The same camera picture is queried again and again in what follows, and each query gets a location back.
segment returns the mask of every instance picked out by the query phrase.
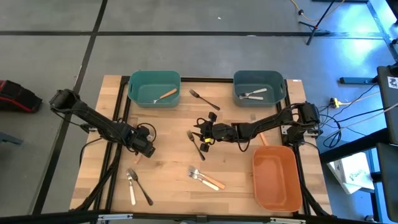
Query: teal bin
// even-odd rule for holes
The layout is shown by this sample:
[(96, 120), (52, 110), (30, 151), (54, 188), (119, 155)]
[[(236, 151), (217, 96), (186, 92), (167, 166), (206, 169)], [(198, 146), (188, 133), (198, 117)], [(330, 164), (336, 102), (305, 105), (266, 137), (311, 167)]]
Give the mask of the teal bin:
[[(129, 97), (143, 108), (171, 108), (180, 101), (181, 77), (175, 71), (138, 71), (129, 82)], [(165, 93), (177, 89), (173, 95), (159, 99)]]
[[(263, 100), (239, 99), (242, 93), (267, 88), (263, 93), (250, 96), (262, 96)], [(273, 106), (286, 97), (285, 80), (275, 71), (237, 71), (234, 74), (233, 100), (241, 107)]]

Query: utensil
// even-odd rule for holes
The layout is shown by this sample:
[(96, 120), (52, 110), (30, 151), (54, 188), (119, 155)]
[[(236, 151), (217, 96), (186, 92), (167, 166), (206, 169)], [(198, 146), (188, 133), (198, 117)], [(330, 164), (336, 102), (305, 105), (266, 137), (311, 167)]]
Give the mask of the utensil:
[[(250, 119), (251, 119), (251, 122), (253, 122), (253, 123), (256, 122), (256, 115), (255, 114), (250, 114)], [(260, 137), (261, 137), (262, 143), (265, 146), (268, 146), (269, 145), (268, 141), (267, 141), (266, 137), (263, 135), (263, 133), (260, 133)]]
[(267, 88), (262, 88), (260, 90), (255, 90), (255, 91), (253, 91), (251, 93), (242, 93), (242, 94), (240, 94), (240, 96), (249, 96), (249, 95), (254, 94), (254, 93), (263, 93), (265, 91), (267, 91)]
[(152, 201), (152, 199), (150, 199), (150, 197), (148, 196), (147, 192), (145, 192), (145, 190), (142, 188), (141, 184), (138, 182), (138, 176), (137, 176), (137, 174), (134, 172), (134, 170), (133, 170), (132, 168), (128, 168), (127, 172), (130, 173), (132, 179), (133, 179), (134, 181), (136, 181), (137, 184), (138, 184), (138, 186), (141, 188), (142, 193), (144, 193), (144, 196), (145, 196), (145, 198), (147, 199), (148, 204), (149, 204), (149, 205), (153, 205), (154, 202)]
[(206, 158), (204, 157), (204, 155), (201, 153), (200, 149), (198, 148), (197, 144), (195, 143), (195, 138), (193, 138), (193, 134), (190, 130), (187, 131), (187, 135), (189, 140), (191, 140), (191, 142), (193, 142), (193, 144), (195, 145), (195, 147), (198, 149), (198, 153), (200, 155), (200, 159), (202, 161), (204, 161)]
[(127, 170), (127, 180), (129, 180), (130, 184), (130, 198), (131, 198), (131, 204), (135, 205), (136, 204), (136, 197), (134, 196), (134, 190), (132, 189), (132, 177), (129, 171)]
[(218, 188), (216, 185), (214, 185), (214, 184), (212, 184), (212, 183), (210, 183), (210, 182), (207, 182), (207, 181), (203, 180), (202, 178), (199, 178), (198, 175), (195, 174), (195, 173), (193, 173), (193, 172), (188, 172), (188, 175), (189, 175), (191, 178), (193, 178), (193, 179), (195, 179), (195, 180), (199, 180), (200, 182), (206, 184), (207, 186), (211, 187), (211, 188), (214, 189), (214, 190), (219, 190), (219, 188)]
[[(189, 92), (192, 94), (192, 96), (196, 97), (196, 98), (201, 98), (203, 99), (197, 92), (193, 91), (193, 90), (189, 90)], [(210, 106), (214, 107), (214, 109), (216, 110), (220, 110), (220, 108), (216, 105), (214, 105), (213, 103), (210, 103), (209, 101), (203, 99), (206, 103), (208, 103)]]
[(263, 100), (264, 98), (262, 96), (239, 96), (239, 99), (250, 99), (250, 100)]
[(165, 97), (168, 97), (168, 96), (170, 96), (171, 94), (174, 94), (174, 93), (176, 93), (176, 92), (177, 92), (177, 89), (174, 88), (173, 90), (168, 91), (167, 93), (165, 93), (164, 95), (162, 95), (161, 97), (159, 97), (159, 99), (154, 100), (154, 103), (156, 103), (158, 100), (163, 99), (163, 98), (165, 98)]
[(217, 187), (219, 187), (219, 188), (221, 188), (221, 189), (224, 189), (224, 188), (225, 188), (225, 185), (224, 185), (224, 184), (218, 182), (217, 180), (215, 180), (215, 179), (213, 179), (213, 178), (211, 178), (211, 177), (208, 177), (208, 176), (205, 175), (205, 174), (201, 174), (201, 173), (199, 172), (199, 170), (196, 169), (195, 167), (189, 166), (188, 169), (189, 169), (189, 172), (193, 172), (193, 173), (196, 174), (196, 175), (201, 175), (202, 177), (206, 178), (209, 182), (211, 182), (212, 184), (216, 185)]

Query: white cable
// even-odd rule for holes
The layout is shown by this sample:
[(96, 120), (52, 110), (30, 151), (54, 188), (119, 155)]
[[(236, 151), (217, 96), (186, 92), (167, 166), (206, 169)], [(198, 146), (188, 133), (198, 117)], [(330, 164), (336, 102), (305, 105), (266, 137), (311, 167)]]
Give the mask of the white cable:
[(332, 135), (334, 135), (334, 134), (336, 134), (336, 133), (342, 131), (343, 129), (346, 129), (346, 128), (348, 128), (348, 127), (351, 127), (352, 125), (359, 124), (359, 123), (362, 123), (362, 122), (367, 121), (367, 120), (369, 120), (369, 119), (372, 119), (372, 118), (374, 118), (375, 116), (379, 116), (380, 114), (383, 114), (383, 113), (385, 113), (385, 112), (387, 112), (387, 111), (393, 109), (393, 108), (396, 107), (396, 106), (398, 106), (398, 103), (396, 103), (396, 104), (390, 106), (389, 108), (385, 109), (384, 111), (382, 111), (382, 112), (380, 112), (380, 113), (378, 113), (378, 114), (375, 114), (375, 115), (370, 116), (370, 117), (368, 117), (368, 118), (365, 118), (365, 119), (363, 119), (363, 120), (361, 120), (361, 121), (355, 122), (355, 123), (350, 124), (350, 125), (347, 125), (347, 126), (345, 126), (345, 127), (342, 127), (342, 128), (340, 128), (339, 130), (335, 131), (334, 133), (329, 134), (326, 138), (330, 138)]

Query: tripod stand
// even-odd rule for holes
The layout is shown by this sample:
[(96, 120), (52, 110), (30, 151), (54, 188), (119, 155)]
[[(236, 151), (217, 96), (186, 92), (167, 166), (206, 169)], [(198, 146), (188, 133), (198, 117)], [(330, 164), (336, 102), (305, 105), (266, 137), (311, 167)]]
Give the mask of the tripod stand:
[[(302, 22), (302, 21), (298, 22), (299, 24), (303, 24), (303, 25), (308, 26), (309, 28), (312, 28), (312, 33), (311, 33), (310, 38), (308, 38), (307, 43), (306, 43), (307, 45), (310, 45), (310, 44), (311, 44), (312, 38), (313, 38), (313, 36), (315, 35), (315, 32), (318, 30), (319, 24), (322, 22), (323, 18), (326, 16), (326, 14), (328, 13), (329, 9), (331, 8), (331, 5), (332, 5), (335, 1), (336, 1), (336, 0), (332, 0), (332, 2), (330, 3), (329, 7), (328, 7), (328, 8), (326, 9), (326, 11), (323, 13), (322, 17), (319, 19), (318, 23), (317, 23), (315, 26), (314, 26), (314, 25), (311, 25), (311, 24), (307, 24), (307, 23)], [(299, 10), (298, 14), (301, 15), (302, 13), (304, 13), (304, 11), (303, 11), (302, 9)]]

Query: plastic bin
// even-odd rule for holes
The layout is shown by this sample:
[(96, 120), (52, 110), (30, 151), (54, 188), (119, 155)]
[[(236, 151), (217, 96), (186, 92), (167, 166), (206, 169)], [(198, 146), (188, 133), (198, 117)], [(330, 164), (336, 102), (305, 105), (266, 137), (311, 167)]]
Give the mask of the plastic bin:
[[(263, 93), (251, 96), (262, 96), (263, 100), (239, 99), (242, 93), (267, 88)], [(285, 80), (275, 71), (237, 71), (234, 75), (233, 100), (237, 106), (261, 107), (273, 106), (286, 97)]]
[[(180, 101), (180, 86), (181, 77), (175, 71), (138, 71), (130, 77), (128, 95), (143, 108), (171, 108)], [(174, 88), (176, 93), (153, 103)]]
[(296, 212), (302, 195), (296, 159), (286, 146), (261, 146), (253, 156), (253, 187), (256, 201), (268, 210)]

